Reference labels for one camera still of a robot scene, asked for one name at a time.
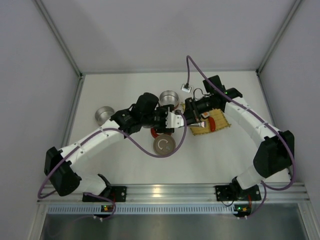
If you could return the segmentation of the orange sushi roll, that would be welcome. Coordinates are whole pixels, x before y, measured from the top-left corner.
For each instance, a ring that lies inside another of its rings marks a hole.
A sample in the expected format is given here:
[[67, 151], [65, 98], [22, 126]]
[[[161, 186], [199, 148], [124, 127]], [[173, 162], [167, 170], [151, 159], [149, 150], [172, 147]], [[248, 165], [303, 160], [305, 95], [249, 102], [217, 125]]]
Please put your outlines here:
[[201, 114], [203, 119], [207, 119], [208, 117], [210, 117], [210, 114], [208, 112], [204, 112]]

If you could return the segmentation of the red sausage toy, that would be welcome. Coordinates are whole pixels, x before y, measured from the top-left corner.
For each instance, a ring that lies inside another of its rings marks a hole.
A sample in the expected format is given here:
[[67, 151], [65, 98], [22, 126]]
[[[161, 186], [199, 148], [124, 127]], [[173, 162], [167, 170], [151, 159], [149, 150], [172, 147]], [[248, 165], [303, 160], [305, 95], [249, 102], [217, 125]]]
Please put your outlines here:
[[208, 118], [210, 132], [216, 131], [216, 122], [213, 117]]

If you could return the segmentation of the red steel lunch box bowl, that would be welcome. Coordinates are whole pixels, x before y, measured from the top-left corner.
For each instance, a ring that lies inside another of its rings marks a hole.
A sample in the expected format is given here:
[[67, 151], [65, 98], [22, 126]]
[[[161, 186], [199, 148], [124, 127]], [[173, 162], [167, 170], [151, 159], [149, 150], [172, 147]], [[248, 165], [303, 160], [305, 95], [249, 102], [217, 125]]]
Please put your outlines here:
[[172, 90], [163, 91], [159, 96], [159, 106], [176, 110], [179, 107], [179, 95]]

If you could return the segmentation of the taupe round lid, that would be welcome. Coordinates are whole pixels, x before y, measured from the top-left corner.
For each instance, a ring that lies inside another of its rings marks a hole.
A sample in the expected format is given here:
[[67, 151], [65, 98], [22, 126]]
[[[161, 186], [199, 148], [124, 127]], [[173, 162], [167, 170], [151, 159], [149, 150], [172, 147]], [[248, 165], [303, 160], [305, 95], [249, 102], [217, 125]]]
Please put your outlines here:
[[176, 149], [176, 141], [170, 135], [161, 134], [154, 139], [152, 147], [158, 156], [169, 155]]

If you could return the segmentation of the steel tongs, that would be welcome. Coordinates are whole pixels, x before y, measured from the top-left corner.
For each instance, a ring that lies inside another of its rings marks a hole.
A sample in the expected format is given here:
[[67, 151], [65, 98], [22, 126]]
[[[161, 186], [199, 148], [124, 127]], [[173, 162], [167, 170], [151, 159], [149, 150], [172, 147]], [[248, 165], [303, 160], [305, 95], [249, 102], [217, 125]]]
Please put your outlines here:
[[186, 124], [185, 122], [181, 124], [180, 127], [195, 127], [195, 128], [205, 128], [207, 126], [205, 121]]

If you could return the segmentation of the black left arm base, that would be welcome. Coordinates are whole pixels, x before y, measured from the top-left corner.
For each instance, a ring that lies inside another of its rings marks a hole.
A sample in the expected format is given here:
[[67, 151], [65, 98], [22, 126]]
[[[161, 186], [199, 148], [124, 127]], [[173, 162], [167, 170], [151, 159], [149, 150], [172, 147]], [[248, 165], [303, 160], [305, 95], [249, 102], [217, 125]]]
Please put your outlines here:
[[[115, 203], [118, 203], [118, 202], [122, 203], [122, 202], [126, 201], [127, 187], [124, 185], [108, 186], [98, 196], [109, 199]], [[83, 202], [105, 202], [106, 200], [103, 200], [101, 198], [97, 198], [96, 196], [91, 196], [91, 195], [83, 193], [82, 201]]]

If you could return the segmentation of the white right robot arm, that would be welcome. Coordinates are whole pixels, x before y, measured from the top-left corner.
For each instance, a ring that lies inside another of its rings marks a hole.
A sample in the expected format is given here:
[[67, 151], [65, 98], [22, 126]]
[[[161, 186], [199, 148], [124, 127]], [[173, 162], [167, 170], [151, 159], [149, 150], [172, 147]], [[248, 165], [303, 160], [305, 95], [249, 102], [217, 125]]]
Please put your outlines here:
[[280, 131], [270, 125], [251, 109], [236, 88], [226, 89], [218, 75], [203, 80], [203, 85], [205, 96], [184, 101], [187, 124], [199, 122], [203, 113], [221, 110], [233, 118], [257, 146], [252, 165], [229, 184], [235, 198], [247, 196], [258, 183], [293, 165], [295, 139], [289, 130]]

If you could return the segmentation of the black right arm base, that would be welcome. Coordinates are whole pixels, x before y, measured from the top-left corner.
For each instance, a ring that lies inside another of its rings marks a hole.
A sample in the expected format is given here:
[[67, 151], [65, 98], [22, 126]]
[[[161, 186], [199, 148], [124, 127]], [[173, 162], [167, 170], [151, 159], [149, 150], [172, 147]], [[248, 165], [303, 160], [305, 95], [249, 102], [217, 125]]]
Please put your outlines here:
[[258, 185], [254, 185], [248, 189], [236, 188], [231, 184], [216, 185], [214, 187], [216, 199], [220, 202], [232, 201], [260, 201], [262, 200]]

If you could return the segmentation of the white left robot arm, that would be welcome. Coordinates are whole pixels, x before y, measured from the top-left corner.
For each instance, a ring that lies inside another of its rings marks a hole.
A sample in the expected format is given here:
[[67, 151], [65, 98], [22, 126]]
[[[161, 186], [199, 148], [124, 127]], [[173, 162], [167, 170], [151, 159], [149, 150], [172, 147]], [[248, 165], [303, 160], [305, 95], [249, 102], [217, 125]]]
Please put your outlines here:
[[175, 105], [160, 104], [157, 96], [146, 92], [136, 103], [112, 114], [102, 126], [83, 139], [61, 149], [50, 148], [45, 157], [46, 180], [61, 197], [75, 192], [104, 196], [111, 187], [107, 178], [101, 173], [85, 172], [92, 158], [141, 128], [172, 132], [173, 124], [180, 119], [175, 113]]

